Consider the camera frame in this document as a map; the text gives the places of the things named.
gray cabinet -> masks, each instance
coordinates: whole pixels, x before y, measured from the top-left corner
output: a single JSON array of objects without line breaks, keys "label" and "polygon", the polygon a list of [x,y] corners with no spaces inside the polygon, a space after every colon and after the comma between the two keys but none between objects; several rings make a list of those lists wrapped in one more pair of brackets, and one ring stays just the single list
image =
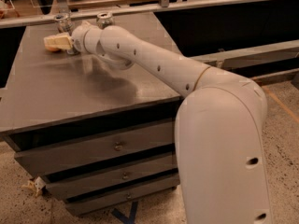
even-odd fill
[{"label": "gray cabinet", "polygon": [[[128,18],[156,29],[151,15]],[[26,28],[0,102],[15,160],[74,215],[178,185],[181,97],[137,64],[110,70],[92,55],[47,52],[43,36],[55,33],[54,24]]]}]

gray tabletop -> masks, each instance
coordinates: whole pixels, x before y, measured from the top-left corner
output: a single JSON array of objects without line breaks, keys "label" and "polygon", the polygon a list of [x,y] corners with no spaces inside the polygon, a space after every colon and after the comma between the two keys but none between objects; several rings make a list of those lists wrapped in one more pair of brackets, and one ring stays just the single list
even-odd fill
[{"label": "gray tabletop", "polygon": [[[179,52],[152,13],[115,20],[137,37]],[[0,132],[14,133],[179,98],[137,64],[125,71],[111,70],[90,54],[68,56],[45,50],[43,37],[55,34],[55,24],[26,28],[0,102]]]}]

